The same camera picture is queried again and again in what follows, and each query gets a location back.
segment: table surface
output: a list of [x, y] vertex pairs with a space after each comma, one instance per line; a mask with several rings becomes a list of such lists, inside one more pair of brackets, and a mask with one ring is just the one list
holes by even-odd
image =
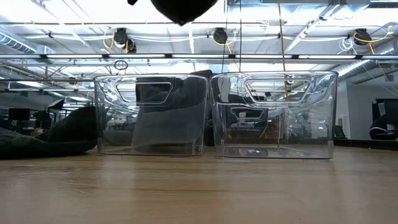
[[397, 223], [398, 152], [0, 161], [0, 223]]

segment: fluorescent light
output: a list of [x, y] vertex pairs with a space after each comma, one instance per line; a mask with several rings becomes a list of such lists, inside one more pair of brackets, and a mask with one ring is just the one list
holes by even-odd
[[221, 54], [173, 54], [172, 58], [228, 58], [228, 55]]
[[362, 59], [398, 59], [398, 55], [363, 55]]
[[83, 98], [83, 97], [79, 97], [79, 96], [69, 96], [69, 98], [71, 98], [73, 100], [77, 100], [77, 101], [90, 101], [87, 98]]
[[8, 91], [40, 91], [39, 89], [32, 88], [17, 88], [17, 89], [7, 89]]
[[[237, 58], [265, 58], [265, 59], [282, 59], [283, 55], [236, 55]], [[285, 55], [285, 58], [292, 58], [291, 55]]]
[[34, 55], [34, 54], [6, 54], [6, 55], [0, 55], [0, 58], [40, 58], [39, 55]]
[[64, 108], [62, 108], [63, 110], [77, 110], [78, 108], [66, 108], [66, 107], [64, 107]]
[[36, 87], [36, 88], [43, 88], [43, 87], [47, 87], [46, 85], [37, 83], [37, 82], [30, 82], [30, 81], [18, 81], [17, 83], [23, 84], [23, 85], [27, 85], [27, 86], [31, 86], [31, 87]]
[[65, 97], [64, 95], [62, 95], [62, 94], [59, 94], [59, 93], [56, 93], [56, 92], [50, 92], [51, 94], [53, 94], [53, 95], [55, 95], [55, 96], [59, 96], [59, 97]]
[[100, 51], [106, 52], [107, 54], [110, 54], [110, 52], [108, 52], [108, 50], [106, 49], [100, 49]]
[[164, 58], [164, 54], [111, 54], [110, 58]]
[[102, 58], [102, 55], [80, 55], [80, 54], [73, 54], [73, 55], [47, 55], [48, 58]]
[[44, 91], [75, 91], [74, 89], [43, 89]]
[[78, 89], [77, 91], [94, 91], [94, 89]]
[[353, 59], [356, 55], [300, 55], [299, 59]]

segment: black fabric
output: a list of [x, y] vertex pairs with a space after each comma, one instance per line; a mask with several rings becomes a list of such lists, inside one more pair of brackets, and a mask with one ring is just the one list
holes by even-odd
[[74, 156], [83, 154], [96, 144], [96, 140], [48, 143], [0, 128], [0, 159]]
[[372, 129], [372, 128], [382, 128], [387, 130], [387, 116], [382, 115], [380, 118], [375, 120], [371, 126], [371, 130], [369, 131], [369, 135], [373, 140], [395, 140], [395, 136], [383, 135], [386, 132], [380, 129]]
[[165, 17], [180, 26], [194, 21], [209, 10], [217, 0], [151, 0], [155, 8]]
[[97, 138], [95, 107], [79, 108], [49, 129], [47, 142], [73, 142]]
[[134, 5], [137, 2], [137, 0], [127, 0], [127, 3], [129, 3], [130, 5]]
[[0, 159], [72, 156], [97, 145], [95, 107], [79, 108], [35, 138], [0, 128]]

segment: transparent storage container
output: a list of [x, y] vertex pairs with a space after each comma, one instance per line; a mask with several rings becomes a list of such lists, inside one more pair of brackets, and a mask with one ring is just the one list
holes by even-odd
[[336, 72], [225, 73], [210, 80], [218, 156], [333, 157]]
[[200, 155], [207, 83], [196, 75], [96, 77], [99, 152]]

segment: ceiling beam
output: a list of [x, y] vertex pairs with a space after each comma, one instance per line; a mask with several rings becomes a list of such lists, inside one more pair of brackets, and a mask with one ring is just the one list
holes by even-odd
[[73, 35], [74, 37], [76, 37], [81, 43], [83, 43], [83, 45], [87, 46], [90, 50], [92, 50], [95, 53], [98, 53], [97, 50], [93, 49], [89, 43], [87, 43], [85, 40], [83, 40], [78, 34], [75, 33], [75, 31], [73, 31], [71, 28], [69, 28], [67, 25], [65, 25], [65, 23], [63, 21], [61, 21], [56, 15], [52, 14], [48, 9], [45, 8], [45, 5], [37, 2], [36, 0], [31, 0], [36, 6], [40, 7], [43, 11], [47, 12], [48, 14], [50, 14], [52, 17], [54, 17], [54, 19], [56, 19], [59, 23], [59, 25], [63, 26], [64, 28], [66, 28], [69, 33], [71, 33], [71, 35]]

